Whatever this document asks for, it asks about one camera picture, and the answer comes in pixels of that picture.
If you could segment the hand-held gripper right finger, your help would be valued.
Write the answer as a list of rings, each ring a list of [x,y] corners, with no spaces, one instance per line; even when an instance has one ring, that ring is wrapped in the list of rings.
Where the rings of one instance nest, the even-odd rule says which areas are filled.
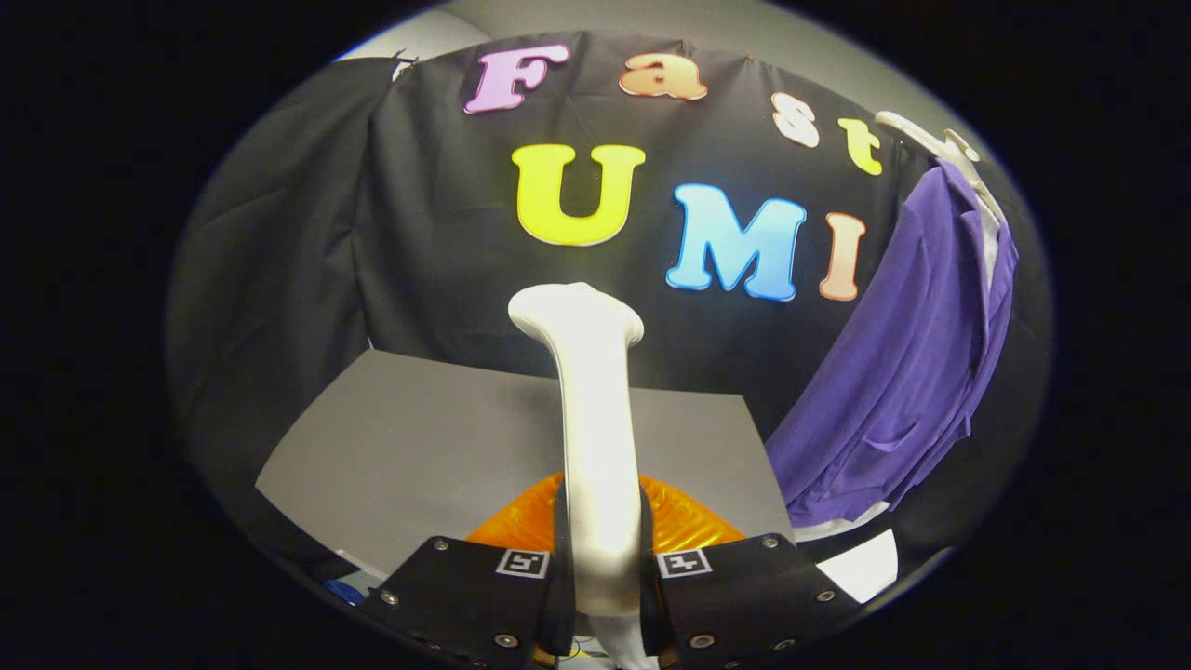
[[[663,669],[759,666],[863,615],[859,597],[777,531],[741,534],[654,476],[640,489],[640,627]]]

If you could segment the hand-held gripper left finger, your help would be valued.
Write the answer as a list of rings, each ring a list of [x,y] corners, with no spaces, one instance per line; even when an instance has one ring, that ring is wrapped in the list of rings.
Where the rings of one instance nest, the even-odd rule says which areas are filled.
[[[464,539],[429,537],[358,610],[445,663],[559,666],[576,628],[563,483],[541,480]]]

